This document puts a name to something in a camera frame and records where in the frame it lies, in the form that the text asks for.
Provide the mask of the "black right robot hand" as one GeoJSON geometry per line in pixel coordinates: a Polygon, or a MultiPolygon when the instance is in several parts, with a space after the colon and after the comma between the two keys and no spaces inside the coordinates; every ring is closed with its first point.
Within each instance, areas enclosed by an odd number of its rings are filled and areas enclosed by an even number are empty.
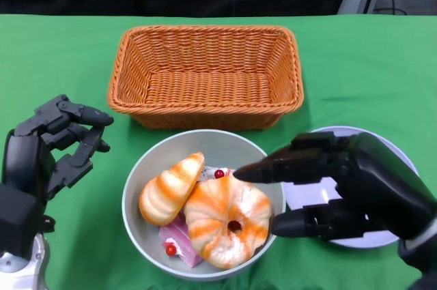
{"type": "Polygon", "coordinates": [[[387,230],[403,240],[425,235],[436,219],[436,198],[421,178],[370,133],[303,133],[234,177],[253,184],[316,184],[333,179],[340,199],[274,217],[279,237],[338,240],[387,230]]]}

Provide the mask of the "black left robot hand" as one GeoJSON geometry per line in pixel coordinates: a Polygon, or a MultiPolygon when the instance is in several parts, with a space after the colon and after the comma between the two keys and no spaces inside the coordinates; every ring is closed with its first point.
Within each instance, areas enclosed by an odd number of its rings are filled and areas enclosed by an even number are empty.
{"type": "Polygon", "coordinates": [[[106,153],[105,127],[114,119],[61,94],[35,109],[7,137],[2,182],[40,201],[72,187],[93,168],[95,152],[106,153]]]}

